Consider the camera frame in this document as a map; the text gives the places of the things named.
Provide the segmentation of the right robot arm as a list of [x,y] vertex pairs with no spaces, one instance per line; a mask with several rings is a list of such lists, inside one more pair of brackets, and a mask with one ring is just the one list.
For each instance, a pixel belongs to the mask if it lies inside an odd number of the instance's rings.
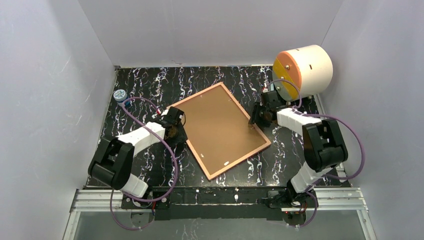
[[285,189],[269,191],[262,202],[272,209],[303,204],[312,196],[316,183],[348,158],[340,127],[336,120],[307,116],[287,106],[276,90],[261,93],[249,120],[249,124],[260,127],[272,123],[302,136],[305,162]]

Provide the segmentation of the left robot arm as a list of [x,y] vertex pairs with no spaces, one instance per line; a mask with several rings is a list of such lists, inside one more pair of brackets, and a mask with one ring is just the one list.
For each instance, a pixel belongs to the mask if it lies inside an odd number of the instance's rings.
[[177,165],[171,146],[187,141],[184,124],[185,113],[171,106],[136,130],[119,136],[102,137],[88,167],[88,175],[134,200],[147,202],[143,197],[148,184],[132,174],[134,157],[146,148],[162,143],[169,150],[174,165]]

